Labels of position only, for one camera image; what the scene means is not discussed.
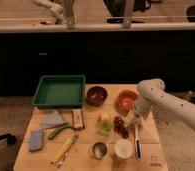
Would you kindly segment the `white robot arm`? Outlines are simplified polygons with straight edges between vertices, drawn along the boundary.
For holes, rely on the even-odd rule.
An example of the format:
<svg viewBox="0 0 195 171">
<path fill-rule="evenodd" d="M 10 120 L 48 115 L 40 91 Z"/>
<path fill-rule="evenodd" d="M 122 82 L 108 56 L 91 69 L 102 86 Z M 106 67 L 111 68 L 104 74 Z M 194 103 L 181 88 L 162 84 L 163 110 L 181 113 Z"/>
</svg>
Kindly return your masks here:
<svg viewBox="0 0 195 171">
<path fill-rule="evenodd" d="M 181 119 L 195 131 L 195 104 L 175 97 L 165 92 L 165 83 L 161 79 L 140 81 L 137 85 L 139 96 L 134 102 L 132 110 L 127 114 L 128 126 L 145 117 L 153 105 L 157 105 Z"/>
</svg>

